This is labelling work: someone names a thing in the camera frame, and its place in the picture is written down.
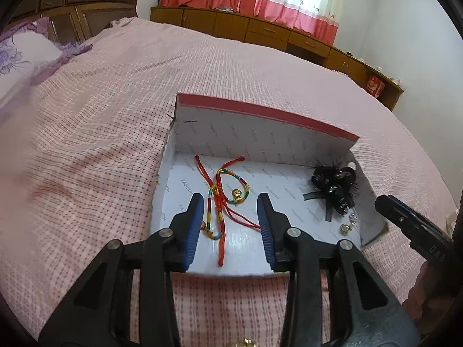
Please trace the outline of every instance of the bed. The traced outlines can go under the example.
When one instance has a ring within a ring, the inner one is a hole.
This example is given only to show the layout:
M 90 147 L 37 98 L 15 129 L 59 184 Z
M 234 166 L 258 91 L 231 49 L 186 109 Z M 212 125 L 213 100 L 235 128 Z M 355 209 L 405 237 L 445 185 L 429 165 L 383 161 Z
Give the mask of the bed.
M 349 130 L 360 137 L 351 151 L 373 191 L 395 195 L 445 229 L 455 204 L 438 170 L 395 116 L 349 78 L 270 48 L 138 19 L 135 3 L 126 7 L 128 18 L 106 14 L 94 31 L 82 29 L 93 48 L 32 89 L 37 124 L 24 207 L 34 211 L 28 231 L 34 259 L 18 262 L 2 249 L 0 292 L 34 338 L 104 244 L 148 236 L 178 92 L 247 101 Z M 80 22 L 79 9 L 73 5 L 65 27 Z M 67 41 L 56 25 L 49 30 Z M 388 229 L 364 254 L 403 301 L 423 259 L 395 226 Z M 175 276 L 182 345 L 219 346 L 246 337 L 275 346 L 286 284 L 284 277 Z M 132 322 L 136 340 L 136 316 Z

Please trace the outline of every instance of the open white box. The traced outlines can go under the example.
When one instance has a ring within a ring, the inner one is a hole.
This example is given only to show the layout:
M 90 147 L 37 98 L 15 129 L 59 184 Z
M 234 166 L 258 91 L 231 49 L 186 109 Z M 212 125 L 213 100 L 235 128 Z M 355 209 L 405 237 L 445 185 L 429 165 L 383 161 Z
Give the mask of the open white box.
M 313 238 L 336 244 L 351 240 L 361 248 L 384 229 L 385 220 L 375 212 L 375 194 L 357 164 L 358 194 L 354 212 L 358 222 L 343 236 L 341 224 L 349 215 L 333 212 L 325 221 L 325 201 L 304 201 L 303 194 L 316 191 L 311 182 L 315 163 L 331 165 L 355 161 L 349 151 L 358 137 L 341 128 L 289 112 L 241 101 L 201 95 L 177 96 L 177 108 L 164 147 L 157 187 L 153 198 L 151 233 L 168 227 L 175 214 L 188 207 L 193 193 L 201 193 L 207 210 L 209 186 L 194 160 L 201 162 L 214 179 L 216 171 L 230 159 L 245 161 L 229 169 L 250 186 L 248 198 L 234 210 L 258 224 L 257 197 L 269 194 L 276 211 L 288 216 L 293 227 Z M 232 198 L 233 189 L 242 185 L 232 176 L 222 176 L 223 189 Z M 212 227 L 218 231 L 218 218 L 212 202 Z M 260 232 L 241 226 L 226 215 L 224 265 L 219 267 L 218 241 L 200 233 L 196 254 L 188 272 L 203 275 L 245 276 L 272 274 L 265 259 Z

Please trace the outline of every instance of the red string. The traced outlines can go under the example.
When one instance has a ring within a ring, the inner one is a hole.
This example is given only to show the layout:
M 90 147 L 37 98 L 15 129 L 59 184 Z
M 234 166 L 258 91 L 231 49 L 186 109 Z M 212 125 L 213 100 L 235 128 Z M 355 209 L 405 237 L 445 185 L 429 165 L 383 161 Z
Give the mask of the red string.
M 208 173 L 206 172 L 205 168 L 203 167 L 203 165 L 202 165 L 202 163 L 200 161 L 199 155 L 196 155 L 194 158 L 196 160 L 196 165 L 197 165 L 199 171 L 201 172 L 201 175 L 204 177 L 204 179 L 207 181 L 209 186 L 212 188 L 214 186 L 214 182 L 209 177 Z M 244 156 L 240 156 L 239 158 L 236 158 L 234 160 L 231 160 L 231 161 L 225 163 L 221 167 L 221 169 L 225 169 L 225 168 L 229 167 L 230 165 L 232 165 L 234 163 L 242 162 L 244 159 L 245 159 Z M 249 227 L 249 228 L 260 229 L 260 226 L 258 224 L 255 224 L 255 223 L 251 222 L 248 218 L 246 218 L 243 215 L 237 213 L 236 211 L 231 210 L 228 207 L 227 198 L 225 197 L 224 190 L 222 188 L 222 179 L 221 179 L 221 176 L 220 176 L 219 173 L 216 174 L 215 179 L 216 179 L 216 183 L 217 183 L 218 194 L 216 194 L 216 192 L 212 192 L 212 194 L 214 195 L 214 202 L 215 202 L 215 207 L 216 207 L 217 211 L 221 211 L 223 213 L 223 209 L 225 209 L 228 216 L 230 217 L 230 219 L 233 220 L 234 222 L 236 222 L 238 224 L 241 224 L 242 226 Z M 247 223 L 236 219 L 232 214 L 235 214 L 238 217 L 244 219 Z M 221 236 L 220 240 L 218 241 L 218 265 L 223 266 L 224 258 L 225 258 L 225 222 L 221 221 L 220 218 L 219 218 L 219 224 L 220 224 L 220 227 L 221 227 L 222 236 Z

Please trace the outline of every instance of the bed sheet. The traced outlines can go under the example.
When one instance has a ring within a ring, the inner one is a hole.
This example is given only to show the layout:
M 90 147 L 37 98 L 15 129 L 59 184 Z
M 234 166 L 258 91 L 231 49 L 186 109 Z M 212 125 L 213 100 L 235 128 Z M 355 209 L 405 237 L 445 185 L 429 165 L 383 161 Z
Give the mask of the bed sheet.
M 32 94 L 38 105 L 28 169 L 38 242 L 34 263 L 18 264 L 8 250 L 0 251 L 0 290 L 35 337 L 107 241 L 147 237 L 177 92 L 261 104 L 344 128 L 360 137 L 352 152 L 377 195 L 395 195 L 441 228 L 455 210 L 410 132 L 342 74 L 270 48 L 137 18 L 87 42 L 91 51 Z M 389 227 L 364 254 L 403 301 L 423 259 Z M 280 277 L 176 275 L 183 345 L 220 346 L 247 337 L 275 346 L 286 284 Z

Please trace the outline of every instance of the headboard panel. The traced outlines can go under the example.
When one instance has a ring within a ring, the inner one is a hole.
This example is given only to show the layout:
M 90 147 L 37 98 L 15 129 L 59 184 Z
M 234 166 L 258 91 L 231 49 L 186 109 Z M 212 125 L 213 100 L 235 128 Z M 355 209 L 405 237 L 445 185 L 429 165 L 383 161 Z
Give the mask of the headboard panel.
M 108 23 L 136 16 L 138 0 L 23 0 L 5 29 L 24 20 L 50 18 L 49 38 L 67 44 L 97 35 Z

